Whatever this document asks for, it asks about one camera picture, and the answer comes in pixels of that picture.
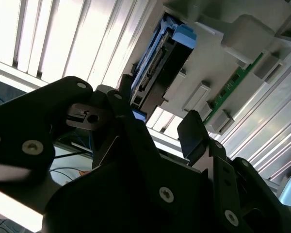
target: white panel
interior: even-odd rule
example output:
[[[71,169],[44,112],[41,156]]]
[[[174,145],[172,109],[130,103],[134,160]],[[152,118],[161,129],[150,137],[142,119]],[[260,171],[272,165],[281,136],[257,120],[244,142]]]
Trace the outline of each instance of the white panel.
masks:
[[[0,61],[13,64],[21,0],[0,0]]]
[[[43,215],[0,192],[0,214],[31,232],[42,229]]]
[[[203,83],[200,83],[195,91],[192,93],[192,95],[188,98],[187,102],[183,105],[182,109],[186,111],[192,109],[197,110],[201,103],[206,100],[210,91],[210,87],[206,86]]]
[[[144,14],[148,2],[149,0],[138,0],[136,2],[102,84],[116,88],[124,65],[132,52],[131,41],[134,41],[134,35],[136,37],[136,33],[141,31],[140,24],[144,23],[144,20],[140,22],[140,18]]]
[[[153,128],[153,126],[155,125],[155,123],[157,122],[157,120],[159,119],[159,117],[161,116],[161,114],[163,113],[163,109],[157,107],[152,116],[150,117],[150,119],[147,121],[146,126],[149,128]]]
[[[52,8],[52,2],[53,0],[43,0],[41,3],[39,19],[35,29],[32,52],[28,67],[28,73],[33,76],[36,76],[38,72],[45,35],[49,24],[49,15]]]
[[[32,49],[35,25],[39,13],[39,0],[27,0],[21,38],[18,52],[17,68],[23,72],[28,71]]]
[[[14,67],[0,62],[0,82],[8,84],[24,92],[31,92],[47,83],[31,75],[25,74]]]
[[[162,141],[165,141],[167,143],[170,143],[178,148],[181,148],[181,144],[180,144],[179,140],[174,140],[173,138],[168,137],[168,136],[162,134],[161,132],[157,132],[157,131],[150,129],[150,128],[148,128],[147,130],[149,131],[151,136],[156,137],[156,138],[158,138]]]
[[[168,112],[168,111],[164,111],[160,118],[157,120],[157,122],[155,123],[155,125],[153,126],[153,129],[156,131],[161,131],[161,129],[164,126],[167,126],[168,122],[171,120],[171,118],[173,117],[173,114]]]
[[[105,33],[88,79],[88,83],[94,90],[102,83],[103,77],[114,53],[114,49],[121,37],[122,30],[127,22],[127,18],[134,2],[134,0],[122,0],[117,14],[115,15],[115,19]]]
[[[61,0],[51,23],[42,80],[51,83],[62,78],[78,26],[83,0]]]
[[[173,155],[176,155],[176,156],[178,156],[178,157],[180,157],[180,158],[183,158],[183,153],[180,152],[180,151],[178,151],[178,150],[175,150],[175,149],[173,149],[173,148],[171,148],[171,147],[168,147],[168,146],[166,146],[166,145],[164,145],[164,144],[162,144],[162,143],[160,143],[160,142],[157,142],[157,141],[154,141],[154,144],[155,144],[155,146],[156,146],[158,149],[161,149],[161,150],[163,150],[163,151],[165,151],[165,152],[168,152],[168,153],[171,153],[171,154],[173,154]]]
[[[94,0],[80,24],[64,76],[88,79],[116,0]]]
[[[183,120],[182,118],[179,118],[178,116],[175,116],[174,119],[172,119],[172,121],[168,125],[168,127],[165,130],[164,134],[167,135],[167,136],[170,136],[170,137],[172,137],[174,139],[178,139],[179,135],[178,135],[177,127],[179,126],[179,124],[181,123],[182,120]]]

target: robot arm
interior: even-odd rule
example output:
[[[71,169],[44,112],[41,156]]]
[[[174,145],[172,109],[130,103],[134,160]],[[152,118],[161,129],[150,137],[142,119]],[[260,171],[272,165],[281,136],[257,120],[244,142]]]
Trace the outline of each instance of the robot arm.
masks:
[[[0,106],[0,192],[42,214],[43,233],[291,232],[286,207],[196,111],[178,128],[184,165],[159,154],[120,90],[66,77]],[[93,170],[59,187],[52,142],[74,128],[92,131]]]

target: hole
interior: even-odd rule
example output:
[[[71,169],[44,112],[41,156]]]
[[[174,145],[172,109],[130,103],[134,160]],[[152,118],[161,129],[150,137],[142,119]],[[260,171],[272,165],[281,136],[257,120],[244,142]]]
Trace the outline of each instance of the hole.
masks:
[[[234,73],[234,74],[232,75],[232,81],[233,81],[233,82],[236,82],[236,81],[238,80],[239,77],[240,77],[240,76],[239,76],[237,73]]]
[[[229,173],[229,170],[226,167],[223,167],[223,171],[225,171],[226,173]]]
[[[169,192],[166,191],[166,190],[163,191],[163,195],[164,195],[167,199],[170,198]]]
[[[174,44],[175,44],[175,41],[174,41],[171,37],[169,37],[169,38],[167,39],[167,42],[168,42],[169,44],[171,44],[171,45],[174,45]]]
[[[139,106],[138,106],[137,104],[134,104],[134,103],[131,104],[131,107],[132,107],[133,109],[138,109],[138,108],[139,108]]]
[[[231,183],[227,180],[224,180],[224,183],[227,185],[227,186],[231,186]]]
[[[140,104],[142,101],[142,98],[140,96],[136,96],[135,100],[134,100],[134,103],[136,104]]]
[[[220,93],[220,96],[223,97],[225,94],[226,94],[226,91],[222,90],[221,93]]]
[[[36,144],[34,144],[34,143],[30,143],[28,145],[28,149],[29,150],[37,150],[38,149],[38,146]]]
[[[91,124],[96,123],[99,120],[99,117],[97,115],[90,115],[87,118],[87,121]]]

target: black mechanical part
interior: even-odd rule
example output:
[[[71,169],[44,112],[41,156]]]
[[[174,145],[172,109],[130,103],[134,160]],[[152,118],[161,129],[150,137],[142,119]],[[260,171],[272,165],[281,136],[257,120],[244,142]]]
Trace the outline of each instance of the black mechanical part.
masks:
[[[176,42],[174,44],[172,53],[164,63],[163,68],[160,70],[158,78],[154,80],[153,85],[147,93],[146,99],[140,108],[141,112],[146,113],[147,119],[152,115],[155,108],[161,106],[163,103],[165,92],[183,67],[191,52],[192,49],[180,43]]]
[[[85,85],[84,92],[73,88],[77,86],[76,82]],[[50,96],[49,93],[55,95],[63,87],[65,92],[69,89],[74,97],[62,100],[58,95],[56,98],[64,103],[57,106],[61,111],[49,109],[46,105],[49,102],[42,101],[42,97]],[[36,168],[35,161],[29,160],[26,168],[29,171],[33,169],[31,174],[35,176],[29,177],[34,185],[27,182],[28,176],[17,179],[19,184],[0,182],[2,192],[22,203],[26,200],[30,207],[35,205],[32,208],[44,214],[43,233],[153,230],[265,233],[269,229],[280,233],[291,232],[291,214],[254,168],[246,164],[247,161],[230,161],[224,147],[205,136],[204,126],[200,124],[201,119],[196,111],[190,111],[179,127],[182,149],[193,166],[190,167],[159,154],[145,124],[134,118],[129,102],[119,91],[101,85],[94,93],[89,89],[91,93],[88,94],[87,87],[87,83],[75,77],[64,78],[23,98],[24,103],[30,101],[31,104],[41,100],[47,111],[39,112],[44,115],[36,121],[31,120],[31,123],[36,122],[33,125],[40,124],[39,128],[35,128],[36,137],[32,137],[32,125],[24,124],[20,138],[39,140],[47,147],[52,144],[55,134],[66,133],[73,127],[71,113],[76,112],[71,108],[83,104],[81,110],[91,107],[91,114],[98,116],[97,121],[88,122],[87,110],[80,111],[82,122],[79,119],[75,121],[78,127],[92,131],[95,169],[90,173],[58,190],[50,175],[41,180],[42,175],[37,175],[37,171],[43,169]],[[16,107],[21,106],[23,101],[19,99],[9,102],[10,107],[15,108],[14,103]],[[53,96],[51,105],[57,102]],[[6,109],[0,108],[0,116],[4,113],[2,111]],[[57,114],[54,119],[47,120],[54,113]],[[66,123],[70,125],[68,128],[63,127]],[[10,130],[4,129],[0,130],[0,144],[6,143],[5,138],[9,138],[6,134]],[[21,147],[23,140],[17,142],[13,144],[14,150]],[[47,159],[42,168],[53,160],[53,150],[48,149],[47,152],[50,155],[44,154],[44,150],[41,154],[43,159]],[[2,164],[12,168],[25,167],[23,154],[14,153],[14,157],[1,155],[0,171]],[[17,175],[13,169],[9,177],[0,174],[0,181],[9,182],[15,181],[10,177]],[[52,191],[43,192],[50,185]],[[37,193],[40,195],[38,204],[33,198]],[[257,222],[263,221],[273,225],[267,229],[257,227]]]
[[[172,35],[166,31],[132,94],[132,108],[145,113],[147,119],[163,103],[165,92],[192,52],[174,41]]]
[[[191,165],[195,164],[205,153],[210,141],[203,120],[197,111],[190,111],[186,115],[185,120],[178,126],[178,134],[183,157],[190,160]]]
[[[67,130],[67,109],[92,92],[70,76],[0,105],[0,182],[43,179],[55,156],[54,130]]]

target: green circuit board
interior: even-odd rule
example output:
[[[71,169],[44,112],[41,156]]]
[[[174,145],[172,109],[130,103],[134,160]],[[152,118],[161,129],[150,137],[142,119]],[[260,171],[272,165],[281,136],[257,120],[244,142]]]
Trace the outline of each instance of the green circuit board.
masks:
[[[258,58],[252,64],[250,64],[246,69],[242,69],[239,67],[237,68],[237,70],[235,70],[235,72],[231,75],[227,83],[221,89],[220,93],[214,98],[212,102],[210,102],[212,112],[204,120],[204,124],[207,124],[209,122],[209,120],[213,117],[213,115],[222,106],[224,101],[227,100],[227,98],[232,94],[232,92],[242,82],[242,80],[247,76],[247,74],[256,65],[256,63],[261,59],[262,56],[263,56],[263,53],[261,53],[258,56]]]

